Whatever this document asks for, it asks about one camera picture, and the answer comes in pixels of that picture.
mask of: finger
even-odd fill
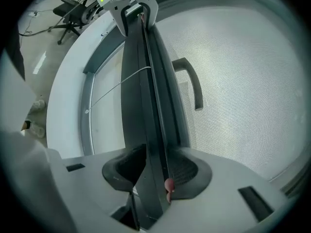
[[[175,190],[174,180],[172,178],[168,178],[164,182],[164,186],[168,192],[173,192]]]
[[[166,195],[166,199],[167,199],[168,203],[171,203],[171,192],[169,192],[169,193]]]

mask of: shoe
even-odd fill
[[[33,103],[29,113],[42,111],[46,107],[46,103],[43,99],[37,100]]]
[[[30,124],[30,131],[32,134],[37,136],[38,138],[44,138],[45,137],[45,129],[41,126],[39,126],[36,122],[32,121]]]

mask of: door handle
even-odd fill
[[[194,109],[196,111],[202,110],[203,109],[203,94],[202,94],[202,88],[200,85],[200,81],[198,76],[196,75],[196,72],[192,65],[189,63],[189,61],[186,58],[181,58],[178,60],[172,61],[174,71],[187,71],[191,83],[192,83],[192,88],[194,92]]]

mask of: black slot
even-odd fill
[[[253,212],[258,222],[263,221],[273,212],[271,207],[263,200],[263,198],[253,187],[244,187],[238,189],[238,191]]]
[[[72,172],[72,171],[75,171],[75,170],[78,170],[78,169],[82,169],[84,168],[85,165],[79,163],[79,164],[74,164],[74,165],[71,165],[71,166],[67,166],[67,170],[68,172]]]

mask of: black handle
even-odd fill
[[[142,144],[106,162],[102,174],[116,190],[132,192],[145,166],[146,145]]]
[[[200,85],[200,81],[198,76],[195,73],[195,70],[193,69],[192,65],[189,63],[189,61],[186,58],[181,58],[178,60],[174,60],[172,62],[175,72],[178,71],[187,71],[192,87],[194,92],[194,104],[195,104],[195,110],[202,110],[203,109],[203,94],[202,94],[202,88]]]

